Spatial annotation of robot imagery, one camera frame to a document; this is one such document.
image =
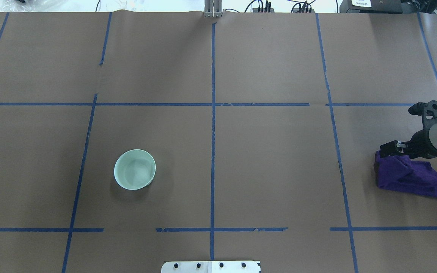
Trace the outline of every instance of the black box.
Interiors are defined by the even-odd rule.
[[[401,0],[343,0],[341,13],[402,13]]]

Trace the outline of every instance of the purple cloth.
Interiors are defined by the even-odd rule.
[[[380,158],[378,151],[374,168],[379,188],[437,197],[437,172],[429,162],[408,155]]]

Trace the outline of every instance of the bowl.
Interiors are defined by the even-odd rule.
[[[116,182],[126,190],[139,190],[153,181],[156,173],[154,158],[144,150],[130,150],[119,157],[114,166]]]

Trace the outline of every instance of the white label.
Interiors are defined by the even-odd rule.
[[[370,0],[352,0],[352,5],[357,7],[372,7]]]

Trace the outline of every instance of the white metal plate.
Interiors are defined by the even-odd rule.
[[[161,273],[260,273],[260,264],[259,261],[166,262]]]

